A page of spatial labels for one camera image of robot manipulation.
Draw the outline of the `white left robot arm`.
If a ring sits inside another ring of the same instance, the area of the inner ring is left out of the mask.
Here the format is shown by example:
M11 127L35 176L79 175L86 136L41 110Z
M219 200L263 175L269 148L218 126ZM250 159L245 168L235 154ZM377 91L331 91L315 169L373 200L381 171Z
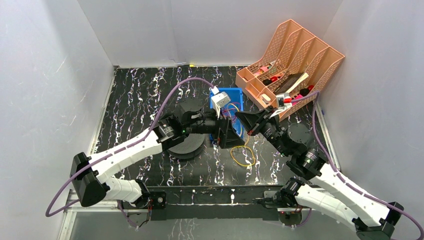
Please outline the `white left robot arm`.
M118 200L144 208L151 195L146 185L141 180L123 180L114 175L183 143L191 134L212 135L222 149L245 143L232 119L218 116L214 109L167 113L152 128L116 147L92 156L80 152L73 157L70 179L80 205L90 207L103 200Z

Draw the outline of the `blue plastic bin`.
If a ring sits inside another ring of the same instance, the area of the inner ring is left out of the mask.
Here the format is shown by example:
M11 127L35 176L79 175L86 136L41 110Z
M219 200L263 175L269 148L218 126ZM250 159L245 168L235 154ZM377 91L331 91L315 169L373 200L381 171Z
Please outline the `blue plastic bin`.
M225 92L230 97L230 102L226 104L222 109L220 115L223 117L229 117L232 121L232 126L236 130L237 134L244 137L244 127L241 122L235 116L236 112L244 110L243 92L239 87L218 87L221 92ZM209 93L210 108L212 109L211 98L212 93Z

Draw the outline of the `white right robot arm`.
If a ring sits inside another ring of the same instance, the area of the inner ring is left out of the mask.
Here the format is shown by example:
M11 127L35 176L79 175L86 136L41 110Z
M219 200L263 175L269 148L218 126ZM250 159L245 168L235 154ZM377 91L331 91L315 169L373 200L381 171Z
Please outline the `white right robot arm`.
M301 123L282 128L272 110L240 111L235 116L248 135L263 137L290 160L286 165L298 178L291 177L274 194L265 193L259 203L295 207L310 207L355 231L361 240L389 240L401 214L395 210L403 207L397 202L388 205L366 197L366 191L343 178L324 160L319 151L309 147L310 130Z

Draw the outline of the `black cable spool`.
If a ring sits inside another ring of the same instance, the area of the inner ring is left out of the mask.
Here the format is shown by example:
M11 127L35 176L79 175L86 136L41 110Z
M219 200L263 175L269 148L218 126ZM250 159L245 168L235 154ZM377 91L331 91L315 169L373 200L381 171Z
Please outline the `black cable spool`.
M204 134L191 133L183 142L169 148L167 152L176 159L189 161L197 157L203 151L204 141Z

